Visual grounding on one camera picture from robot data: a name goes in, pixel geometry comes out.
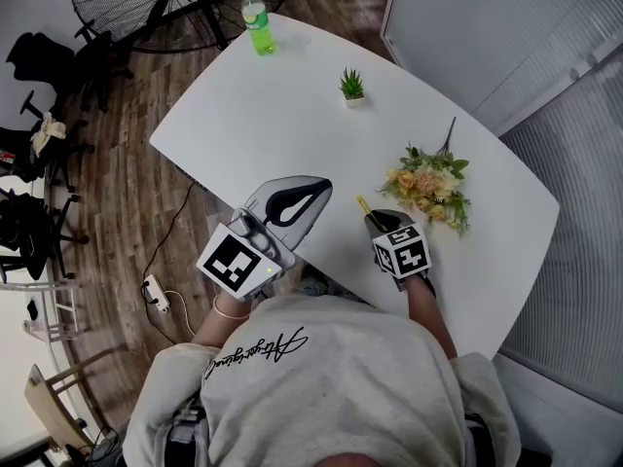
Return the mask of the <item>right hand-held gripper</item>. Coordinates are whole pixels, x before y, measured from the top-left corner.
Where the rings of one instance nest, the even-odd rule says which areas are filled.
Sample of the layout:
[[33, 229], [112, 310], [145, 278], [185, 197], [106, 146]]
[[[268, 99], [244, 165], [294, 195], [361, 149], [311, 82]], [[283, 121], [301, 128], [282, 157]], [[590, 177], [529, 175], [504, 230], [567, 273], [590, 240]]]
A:
[[413, 275], [433, 291], [428, 279], [430, 253], [420, 224], [403, 212], [373, 209], [365, 215], [365, 225], [372, 240], [375, 263], [392, 277], [400, 292], [406, 289], [405, 279]]

